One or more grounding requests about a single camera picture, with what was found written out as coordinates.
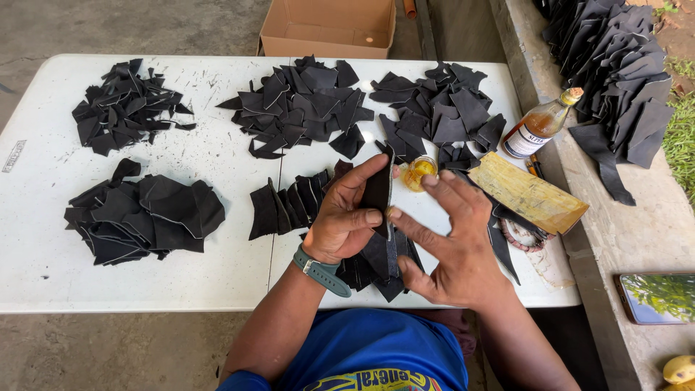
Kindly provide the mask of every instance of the watch strap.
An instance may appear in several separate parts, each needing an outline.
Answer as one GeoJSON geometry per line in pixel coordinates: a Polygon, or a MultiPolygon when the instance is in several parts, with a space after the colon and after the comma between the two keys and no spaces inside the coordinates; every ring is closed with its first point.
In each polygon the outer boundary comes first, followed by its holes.
{"type": "Polygon", "coordinates": [[[293,257],[293,261],[307,276],[316,280],[329,291],[340,297],[350,297],[352,291],[348,284],[345,284],[340,278],[336,277],[336,271],[340,264],[322,264],[319,261],[311,259],[302,245],[299,245],[297,252],[293,257]]]}

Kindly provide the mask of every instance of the person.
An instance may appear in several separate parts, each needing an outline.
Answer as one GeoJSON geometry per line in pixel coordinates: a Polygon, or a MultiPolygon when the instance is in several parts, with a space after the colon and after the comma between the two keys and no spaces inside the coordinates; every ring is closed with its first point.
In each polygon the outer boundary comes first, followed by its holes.
{"type": "MultiPolygon", "coordinates": [[[[378,154],[331,187],[302,244],[311,259],[338,264],[367,244],[383,216],[357,207],[367,178],[388,161],[378,154]]],[[[579,390],[500,271],[483,192],[447,170],[422,184],[449,214],[452,230],[438,235],[389,208],[390,222],[439,260],[427,275],[398,257],[405,286],[431,303],[478,313],[483,349],[505,389],[579,390]]],[[[317,312],[325,292],[291,262],[234,339],[218,390],[467,389],[461,347],[447,327],[397,310],[317,312]]]]}

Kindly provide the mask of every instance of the cork stopper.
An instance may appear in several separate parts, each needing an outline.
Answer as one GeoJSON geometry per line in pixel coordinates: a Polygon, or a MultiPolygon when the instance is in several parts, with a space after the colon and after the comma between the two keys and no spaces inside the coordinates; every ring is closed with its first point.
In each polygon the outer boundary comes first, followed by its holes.
{"type": "Polygon", "coordinates": [[[584,90],[580,87],[570,88],[560,95],[560,100],[562,100],[563,103],[571,106],[579,102],[579,99],[582,98],[583,94],[584,90]]]}

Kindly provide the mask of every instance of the banana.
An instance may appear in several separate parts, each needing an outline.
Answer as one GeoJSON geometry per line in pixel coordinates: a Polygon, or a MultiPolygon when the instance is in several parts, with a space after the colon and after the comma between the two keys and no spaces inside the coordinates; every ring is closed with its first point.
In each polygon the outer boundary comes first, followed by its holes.
{"type": "Polygon", "coordinates": [[[664,379],[671,384],[682,384],[695,379],[695,356],[672,358],[664,366],[664,379]]]}
{"type": "Polygon", "coordinates": [[[695,391],[695,380],[686,381],[680,384],[671,384],[664,391],[695,391]]]}

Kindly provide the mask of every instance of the blue t-shirt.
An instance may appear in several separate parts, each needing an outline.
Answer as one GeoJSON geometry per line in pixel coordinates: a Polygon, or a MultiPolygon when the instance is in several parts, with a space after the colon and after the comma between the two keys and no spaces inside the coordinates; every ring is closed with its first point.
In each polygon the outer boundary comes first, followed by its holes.
{"type": "MultiPolygon", "coordinates": [[[[404,312],[355,308],[319,312],[299,353],[279,379],[281,391],[466,391],[468,374],[453,333],[404,312]]],[[[218,391],[270,391],[239,371],[218,391]]]]}

